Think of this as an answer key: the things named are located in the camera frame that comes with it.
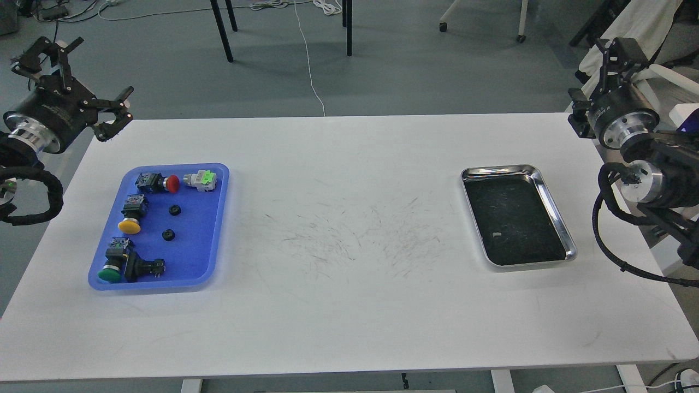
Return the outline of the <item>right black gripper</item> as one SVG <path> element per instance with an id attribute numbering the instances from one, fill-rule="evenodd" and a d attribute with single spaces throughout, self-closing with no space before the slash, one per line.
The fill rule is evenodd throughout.
<path id="1" fill-rule="evenodd" d="M 582 139 L 597 137 L 610 150 L 621 149 L 634 134 L 654 131 L 659 115 L 631 78 L 649 67 L 650 60 L 634 38 L 596 39 L 602 54 L 596 99 L 569 88 L 572 114 L 567 121 Z"/>

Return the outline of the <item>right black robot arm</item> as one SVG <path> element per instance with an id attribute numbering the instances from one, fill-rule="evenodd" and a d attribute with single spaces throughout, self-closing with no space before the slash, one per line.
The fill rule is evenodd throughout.
<path id="1" fill-rule="evenodd" d="M 599 232 L 599 211 L 605 205 L 624 222 L 660 227 L 679 242 L 682 263 L 697 268 L 697 221 L 677 212 L 698 202 L 697 111 L 675 131 L 657 132 L 659 115 L 634 84 L 658 77 L 697 94 L 697 83 L 651 63 L 633 38 L 601 38 L 595 45 L 602 55 L 599 81 L 589 96 L 569 89 L 572 114 L 567 120 L 578 137 L 597 139 L 602 147 L 619 150 L 623 159 L 602 165 L 597 175 L 599 194 L 592 216 L 596 242 L 622 271 L 697 288 L 695 279 L 667 278 L 632 266 L 605 246 Z"/>

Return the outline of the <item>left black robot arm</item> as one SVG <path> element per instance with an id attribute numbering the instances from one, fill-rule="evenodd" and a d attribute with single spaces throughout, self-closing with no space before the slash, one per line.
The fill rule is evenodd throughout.
<path id="1" fill-rule="evenodd" d="M 72 73 L 68 55 L 83 43 L 81 37 L 63 45 L 40 37 L 12 60 L 11 70 L 35 83 L 29 95 L 2 119 L 2 222 L 13 226 L 49 222 L 63 207 L 63 186 L 40 161 L 43 152 L 61 154 L 87 128 L 97 141 L 110 141 L 130 122 L 127 87 L 113 100 L 97 98 Z M 13 200 L 20 181 L 40 182 L 46 188 L 44 212 L 16 216 Z"/>

